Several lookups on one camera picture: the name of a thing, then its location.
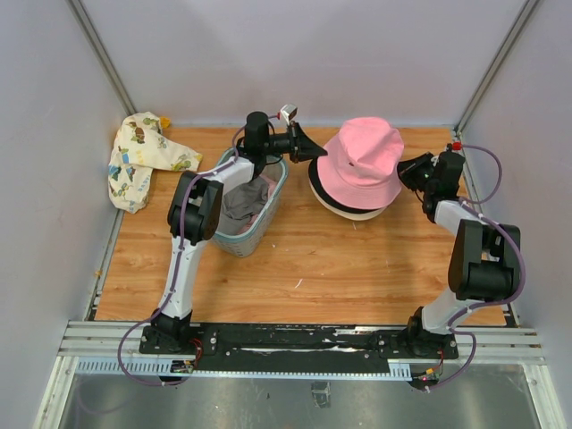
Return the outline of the black bucket hat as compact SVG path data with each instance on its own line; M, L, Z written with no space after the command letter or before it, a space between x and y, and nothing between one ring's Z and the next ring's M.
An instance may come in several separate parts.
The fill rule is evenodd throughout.
M334 208L343 210L345 207L350 207L350 206L344 206L343 204L339 203L324 190L324 187L319 179L316 160L311 161L308 166L308 178L309 178L310 188L314 193L316 199L326 209L332 211L332 209Z

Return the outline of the pink bucket hat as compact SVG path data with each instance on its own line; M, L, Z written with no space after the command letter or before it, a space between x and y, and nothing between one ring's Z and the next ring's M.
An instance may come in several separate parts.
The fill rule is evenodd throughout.
M379 117L343 123L316 159L324 190L344 206L375 209L389 206L401 191L397 165L404 142L399 131Z

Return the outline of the khaki wide brim hat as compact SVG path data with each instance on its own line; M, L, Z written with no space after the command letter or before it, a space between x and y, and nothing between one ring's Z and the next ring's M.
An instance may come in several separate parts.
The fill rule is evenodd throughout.
M234 228L259 215L268 200L269 184L262 177L239 185L223 197L222 218Z

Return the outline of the grey plastic laundry basket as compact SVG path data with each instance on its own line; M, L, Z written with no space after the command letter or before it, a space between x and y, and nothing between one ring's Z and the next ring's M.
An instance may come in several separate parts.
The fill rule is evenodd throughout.
M268 164L260 177L268 184L269 193L261 211L250 217L249 221L236 234L223 232L223 216L220 215L218 229L211 241L221 250L236 257L248 257L257 248L276 215L283 185L289 176L289 167L284 160Z

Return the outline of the turquoise bucket hat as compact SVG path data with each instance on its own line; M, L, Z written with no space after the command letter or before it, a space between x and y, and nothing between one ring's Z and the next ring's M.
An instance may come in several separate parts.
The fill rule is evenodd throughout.
M354 215L364 215L369 214L372 212L376 212L379 210L383 210L382 208L375 208L375 209L362 209L362 208L355 208L355 207L345 207L343 209L344 212Z

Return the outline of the beige bucket hat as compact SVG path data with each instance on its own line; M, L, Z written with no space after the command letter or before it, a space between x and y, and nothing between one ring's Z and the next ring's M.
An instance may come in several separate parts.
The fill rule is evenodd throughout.
M377 209L377 210L365 211L364 213L358 214L358 213L350 213L347 211L343 211L343 210L339 210L337 208L334 208L334 209L332 209L332 212L338 216L349 219L351 221L362 222L362 221L371 220L371 219L377 217L384 210L385 210L385 208L381 208L381 209Z

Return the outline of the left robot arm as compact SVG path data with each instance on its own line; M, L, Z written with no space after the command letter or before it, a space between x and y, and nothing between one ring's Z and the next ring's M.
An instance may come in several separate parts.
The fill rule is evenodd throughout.
M287 155L300 163L327 154L295 121L297 111L287 104L274 116L285 123L283 133L272 130L270 115L248 114L240 131L243 137L232 141L229 160L206 172L185 172L180 177L167 215L172 260L164 295L149 318L141 347L149 346L157 354L179 354L198 345L190 326L191 296L200 259L218 228L224 195L254 180L270 156Z

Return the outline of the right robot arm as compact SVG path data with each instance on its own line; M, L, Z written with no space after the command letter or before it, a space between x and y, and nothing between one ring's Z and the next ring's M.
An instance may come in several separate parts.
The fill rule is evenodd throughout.
M502 306L524 289L526 266L520 251L521 231L477 212L459 195L465 158L447 148L401 161L401 183L421 198L427 218L454 235L447 287L431 304L420 307L398 336L416 358L454 358L458 325L477 309Z

